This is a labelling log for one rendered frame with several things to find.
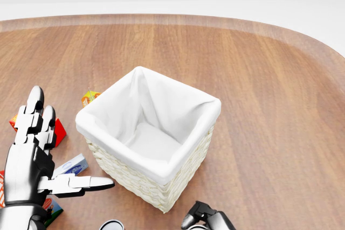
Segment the red food box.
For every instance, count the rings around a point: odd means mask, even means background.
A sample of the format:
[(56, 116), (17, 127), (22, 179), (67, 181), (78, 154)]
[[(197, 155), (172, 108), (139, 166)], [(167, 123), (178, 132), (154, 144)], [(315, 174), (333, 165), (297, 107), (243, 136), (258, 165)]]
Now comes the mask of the red food box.
[[(17, 116), (18, 114), (16, 114), (10, 121), (9, 123), (11, 124), (11, 126), (13, 127), (13, 129), (15, 131), (17, 131), (17, 128), (15, 127), (16, 124), (16, 120), (17, 120)], [(54, 133), (56, 134), (56, 144), (55, 147), (57, 147), (61, 141), (64, 139), (64, 137), (66, 136), (66, 131), (60, 121), (60, 119), (58, 117), (56, 117), (56, 122), (55, 122), (55, 129), (54, 129)]]

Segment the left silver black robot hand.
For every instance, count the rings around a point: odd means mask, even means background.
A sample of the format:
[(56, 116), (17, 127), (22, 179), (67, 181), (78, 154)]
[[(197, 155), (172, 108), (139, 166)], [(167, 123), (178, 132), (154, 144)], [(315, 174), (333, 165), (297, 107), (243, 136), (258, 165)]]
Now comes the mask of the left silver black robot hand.
[(34, 203), (42, 205), (48, 195), (58, 198), (83, 196), (85, 192), (106, 190), (115, 183), (106, 177), (76, 176), (66, 173), (54, 176), (50, 150), (55, 147), (56, 112), (44, 106), (44, 92), (34, 86), (27, 103), (20, 106), (4, 171), (6, 205)]

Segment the white blue printed box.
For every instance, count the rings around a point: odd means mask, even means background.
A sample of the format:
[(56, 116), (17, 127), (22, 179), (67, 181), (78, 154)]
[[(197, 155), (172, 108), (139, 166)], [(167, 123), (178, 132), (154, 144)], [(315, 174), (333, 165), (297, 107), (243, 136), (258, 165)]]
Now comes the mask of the white blue printed box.
[(63, 165), (56, 168), (53, 172), (52, 179), (56, 176), (66, 173), (73, 173), (78, 175), (79, 173), (83, 172), (88, 168), (88, 163), (86, 158), (83, 154), (79, 154), (69, 160), (68, 162), (64, 163)]

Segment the silver tin can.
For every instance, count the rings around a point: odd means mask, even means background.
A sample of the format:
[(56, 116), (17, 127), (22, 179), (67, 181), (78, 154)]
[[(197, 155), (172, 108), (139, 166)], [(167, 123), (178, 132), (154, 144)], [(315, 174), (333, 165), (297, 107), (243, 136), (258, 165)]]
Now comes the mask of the silver tin can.
[(112, 219), (104, 222), (99, 230), (125, 230), (125, 227), (121, 221)]

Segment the yellow orange juice carton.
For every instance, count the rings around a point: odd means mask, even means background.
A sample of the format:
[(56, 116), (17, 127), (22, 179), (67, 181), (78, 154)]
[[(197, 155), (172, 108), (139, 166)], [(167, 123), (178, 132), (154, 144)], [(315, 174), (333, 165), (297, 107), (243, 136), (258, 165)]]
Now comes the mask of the yellow orange juice carton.
[(101, 93), (95, 92), (88, 89), (87, 93), (84, 94), (84, 96), (81, 98), (82, 106), (85, 108), (87, 105), (89, 105), (94, 99), (96, 99)]

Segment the green orange printed box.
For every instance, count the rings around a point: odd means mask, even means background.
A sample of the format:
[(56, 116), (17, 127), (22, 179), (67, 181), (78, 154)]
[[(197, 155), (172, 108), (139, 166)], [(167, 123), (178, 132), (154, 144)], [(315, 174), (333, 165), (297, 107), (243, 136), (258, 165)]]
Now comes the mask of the green orange printed box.
[(43, 208), (47, 211), (47, 218), (44, 222), (46, 228), (64, 211), (63, 208), (50, 196), (46, 198)]

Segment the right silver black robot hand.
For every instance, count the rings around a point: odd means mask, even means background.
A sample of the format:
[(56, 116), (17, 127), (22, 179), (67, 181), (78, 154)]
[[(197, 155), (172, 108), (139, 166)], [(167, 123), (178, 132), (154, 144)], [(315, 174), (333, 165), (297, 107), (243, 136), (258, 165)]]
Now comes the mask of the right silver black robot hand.
[(182, 230), (236, 230), (223, 211), (196, 201), (181, 223)]

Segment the white wicker basket with liner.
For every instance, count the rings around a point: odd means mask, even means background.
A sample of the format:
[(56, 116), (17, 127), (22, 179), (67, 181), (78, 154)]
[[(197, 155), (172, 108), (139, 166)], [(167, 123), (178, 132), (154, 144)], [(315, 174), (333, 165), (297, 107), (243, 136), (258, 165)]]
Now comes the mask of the white wicker basket with liner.
[(220, 112), (220, 99), (138, 66), (75, 123), (105, 173), (167, 213), (204, 161)]

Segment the orange white printed box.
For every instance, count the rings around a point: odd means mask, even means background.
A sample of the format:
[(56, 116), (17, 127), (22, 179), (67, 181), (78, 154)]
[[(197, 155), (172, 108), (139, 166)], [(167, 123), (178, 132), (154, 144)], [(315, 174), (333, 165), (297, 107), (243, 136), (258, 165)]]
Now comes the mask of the orange white printed box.
[(0, 171), (0, 209), (4, 207), (4, 170), (2, 170)]

